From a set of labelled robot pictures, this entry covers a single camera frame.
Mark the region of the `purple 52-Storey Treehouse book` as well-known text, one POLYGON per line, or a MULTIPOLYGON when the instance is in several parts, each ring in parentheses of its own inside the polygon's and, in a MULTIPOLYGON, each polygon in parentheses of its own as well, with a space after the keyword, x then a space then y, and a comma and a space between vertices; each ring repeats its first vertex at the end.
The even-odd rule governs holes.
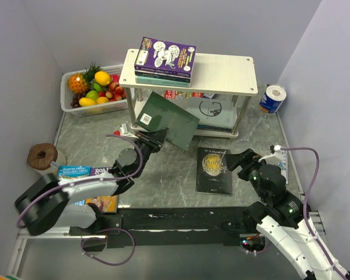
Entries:
POLYGON ((137 71, 191 78, 197 46, 143 37, 134 68, 137 71))

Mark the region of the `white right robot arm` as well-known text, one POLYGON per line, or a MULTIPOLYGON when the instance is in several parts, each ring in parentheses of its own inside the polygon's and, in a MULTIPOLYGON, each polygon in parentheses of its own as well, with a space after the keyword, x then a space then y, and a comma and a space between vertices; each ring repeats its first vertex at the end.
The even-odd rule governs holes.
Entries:
POLYGON ((241 167, 238 177, 250 182, 260 199, 245 209, 244 228, 263 234, 302 279, 350 279, 350 271, 332 255, 317 231, 307 199, 286 188, 278 163, 289 150, 273 145, 267 156, 252 149, 226 155, 227 168, 241 167))

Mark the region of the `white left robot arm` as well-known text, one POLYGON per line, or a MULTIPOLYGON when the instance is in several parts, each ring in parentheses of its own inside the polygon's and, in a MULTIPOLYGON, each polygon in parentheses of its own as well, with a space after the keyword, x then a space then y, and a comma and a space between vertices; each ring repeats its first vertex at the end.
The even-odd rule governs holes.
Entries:
POLYGON ((134 136, 112 134, 131 147, 120 152, 113 166, 102 174, 71 179, 57 179, 48 173, 38 179, 14 203, 19 214, 16 226, 32 236, 41 235, 55 226, 72 226, 96 235, 103 230, 103 214, 93 205, 79 201, 98 196, 115 196, 128 191, 141 176, 151 154, 161 150, 168 129, 134 136))

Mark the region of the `red 13-Storey Treehouse book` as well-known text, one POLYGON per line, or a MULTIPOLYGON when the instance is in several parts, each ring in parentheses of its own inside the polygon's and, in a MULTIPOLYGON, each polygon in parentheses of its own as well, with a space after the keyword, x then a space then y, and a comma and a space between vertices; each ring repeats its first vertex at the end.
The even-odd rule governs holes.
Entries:
POLYGON ((204 94, 201 92, 185 92, 185 91, 176 91, 176 90, 167 90, 165 91, 164 97, 166 99, 176 99, 184 100, 189 97, 203 98, 204 94))

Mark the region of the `dark grey Mansfield book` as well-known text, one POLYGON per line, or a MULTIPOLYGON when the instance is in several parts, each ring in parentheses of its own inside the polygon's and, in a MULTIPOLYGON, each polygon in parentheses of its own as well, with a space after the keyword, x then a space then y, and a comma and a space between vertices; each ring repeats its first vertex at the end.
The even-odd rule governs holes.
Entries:
POLYGON ((195 191, 203 194, 232 195, 232 173, 226 155, 229 149, 198 147, 195 191))

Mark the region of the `teal paperback book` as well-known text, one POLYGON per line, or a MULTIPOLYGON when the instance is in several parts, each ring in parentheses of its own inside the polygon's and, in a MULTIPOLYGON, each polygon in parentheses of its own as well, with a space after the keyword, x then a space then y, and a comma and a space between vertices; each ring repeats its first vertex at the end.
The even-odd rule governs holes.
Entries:
POLYGON ((179 86, 179 87, 185 87, 185 88, 189 88, 191 86, 190 83, 186 83, 186 82, 150 78, 150 77, 143 77, 143 76, 136 76, 135 81, 136 83, 142 83, 147 85, 179 86))

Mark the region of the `Little Women floral book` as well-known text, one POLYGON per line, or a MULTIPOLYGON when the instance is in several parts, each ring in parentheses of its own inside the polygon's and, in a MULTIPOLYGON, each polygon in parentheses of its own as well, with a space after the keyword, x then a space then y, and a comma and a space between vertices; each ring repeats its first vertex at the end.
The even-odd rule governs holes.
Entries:
POLYGON ((144 72, 144 71, 135 71, 136 76, 143 76, 143 77, 148 77, 148 78, 156 78, 156 79, 164 79, 168 81, 178 81, 178 82, 185 82, 185 83, 190 83, 191 79, 190 78, 184 78, 180 76, 173 76, 173 75, 164 75, 160 73, 152 73, 152 72, 144 72))

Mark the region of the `dark green book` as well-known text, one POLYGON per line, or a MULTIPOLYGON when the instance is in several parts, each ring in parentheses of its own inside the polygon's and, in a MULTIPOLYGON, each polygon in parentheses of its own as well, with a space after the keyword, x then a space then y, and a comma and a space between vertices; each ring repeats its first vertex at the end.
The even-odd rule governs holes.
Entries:
POLYGON ((166 141, 187 151, 200 119, 163 96, 152 92, 135 123, 147 131, 168 129, 166 141))

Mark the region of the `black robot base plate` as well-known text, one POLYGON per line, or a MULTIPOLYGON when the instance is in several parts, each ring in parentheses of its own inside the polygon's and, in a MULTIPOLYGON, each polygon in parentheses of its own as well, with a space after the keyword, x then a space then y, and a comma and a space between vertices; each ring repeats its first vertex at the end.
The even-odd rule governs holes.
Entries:
POLYGON ((96 229, 72 226, 70 236, 107 238, 107 248, 131 245, 166 246, 222 244, 239 246, 257 234, 256 222, 243 206, 200 208, 120 208, 103 214, 96 229))

